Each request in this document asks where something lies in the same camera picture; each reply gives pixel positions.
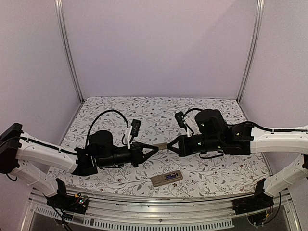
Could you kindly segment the remote battery cover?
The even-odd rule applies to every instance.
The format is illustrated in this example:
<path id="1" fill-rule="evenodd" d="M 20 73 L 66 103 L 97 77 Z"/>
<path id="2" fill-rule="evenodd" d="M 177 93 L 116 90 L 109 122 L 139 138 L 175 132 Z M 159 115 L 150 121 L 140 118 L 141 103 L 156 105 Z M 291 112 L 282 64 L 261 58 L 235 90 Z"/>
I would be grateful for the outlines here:
<path id="1" fill-rule="evenodd" d="M 165 149 L 167 149 L 167 143 L 166 142 L 158 143 L 158 144 L 156 144 L 156 147 L 158 147 L 159 150 L 165 150 Z"/>

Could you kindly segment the white remote control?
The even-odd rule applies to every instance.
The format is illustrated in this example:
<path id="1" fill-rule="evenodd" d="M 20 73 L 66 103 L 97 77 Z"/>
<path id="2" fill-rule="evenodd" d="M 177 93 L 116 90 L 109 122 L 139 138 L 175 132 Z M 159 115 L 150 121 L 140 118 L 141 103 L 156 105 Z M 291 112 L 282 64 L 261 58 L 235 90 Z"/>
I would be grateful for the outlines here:
<path id="1" fill-rule="evenodd" d="M 182 179 L 183 179 L 183 175 L 179 170 L 153 176 L 150 178 L 151 183 L 154 187 L 159 187 L 162 185 L 174 183 Z"/>

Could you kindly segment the dark battery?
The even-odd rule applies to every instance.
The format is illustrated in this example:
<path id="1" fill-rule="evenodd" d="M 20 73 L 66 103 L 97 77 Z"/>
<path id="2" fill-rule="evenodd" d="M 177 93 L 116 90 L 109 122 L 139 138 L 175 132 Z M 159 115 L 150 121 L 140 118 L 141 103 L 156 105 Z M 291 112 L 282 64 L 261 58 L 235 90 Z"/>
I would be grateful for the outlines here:
<path id="1" fill-rule="evenodd" d="M 174 179 L 176 177 L 177 177 L 177 174 L 175 174 L 175 173 L 165 175 L 166 180 Z"/>

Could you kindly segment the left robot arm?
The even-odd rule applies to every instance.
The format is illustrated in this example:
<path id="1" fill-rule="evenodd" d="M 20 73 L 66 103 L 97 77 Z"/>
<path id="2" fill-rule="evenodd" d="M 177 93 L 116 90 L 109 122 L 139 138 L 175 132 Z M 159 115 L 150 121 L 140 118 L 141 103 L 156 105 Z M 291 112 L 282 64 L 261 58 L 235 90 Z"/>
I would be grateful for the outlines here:
<path id="1" fill-rule="evenodd" d="M 119 167 L 128 163 L 138 167 L 158 150 L 157 146 L 141 142 L 117 147 L 113 144 L 112 133 L 107 130 L 90 135 L 85 148 L 64 148 L 34 138 L 23 132 L 21 124 L 14 123 L 0 136 L 0 172 L 16 176 L 52 197 L 61 209 L 67 209 L 72 202 L 71 197 L 61 191 L 62 184 L 50 179 L 32 162 L 87 177 L 97 174 L 104 167 Z"/>

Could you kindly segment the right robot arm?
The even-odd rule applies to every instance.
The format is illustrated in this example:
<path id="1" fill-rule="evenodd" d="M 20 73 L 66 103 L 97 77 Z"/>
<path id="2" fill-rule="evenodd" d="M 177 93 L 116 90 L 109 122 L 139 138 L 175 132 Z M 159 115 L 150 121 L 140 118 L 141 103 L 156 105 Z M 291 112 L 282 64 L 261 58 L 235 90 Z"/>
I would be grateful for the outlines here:
<path id="1" fill-rule="evenodd" d="M 195 116 L 200 133 L 180 135 L 167 148 L 186 157 L 219 151 L 229 155 L 257 153 L 298 153 L 299 156 L 278 173 L 261 179 L 252 196 L 234 200 L 235 208 L 259 210 L 273 205 L 273 198 L 285 188 L 308 176 L 308 128 L 265 128 L 245 121 L 229 125 L 217 109 L 205 109 Z"/>

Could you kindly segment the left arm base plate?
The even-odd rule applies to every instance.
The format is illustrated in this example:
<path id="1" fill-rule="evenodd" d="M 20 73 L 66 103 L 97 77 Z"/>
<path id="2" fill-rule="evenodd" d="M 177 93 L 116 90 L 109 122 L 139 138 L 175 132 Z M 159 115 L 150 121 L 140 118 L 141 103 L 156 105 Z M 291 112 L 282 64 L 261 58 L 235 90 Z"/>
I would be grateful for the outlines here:
<path id="1" fill-rule="evenodd" d="M 86 214 L 89 205 L 89 199 L 86 195 L 80 193 L 75 195 L 60 195 L 56 194 L 52 197 L 46 197 L 47 205 L 60 209 L 61 211 L 68 211 L 78 214 Z"/>

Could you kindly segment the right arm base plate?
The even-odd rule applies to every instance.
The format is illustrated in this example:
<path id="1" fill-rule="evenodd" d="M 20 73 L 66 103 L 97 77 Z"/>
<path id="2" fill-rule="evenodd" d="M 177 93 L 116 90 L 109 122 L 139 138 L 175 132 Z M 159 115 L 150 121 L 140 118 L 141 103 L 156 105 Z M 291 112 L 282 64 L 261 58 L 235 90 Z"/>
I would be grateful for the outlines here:
<path id="1" fill-rule="evenodd" d="M 265 209 L 273 205 L 273 198 L 267 195 L 253 195 L 232 201 L 232 209 L 237 215 Z"/>

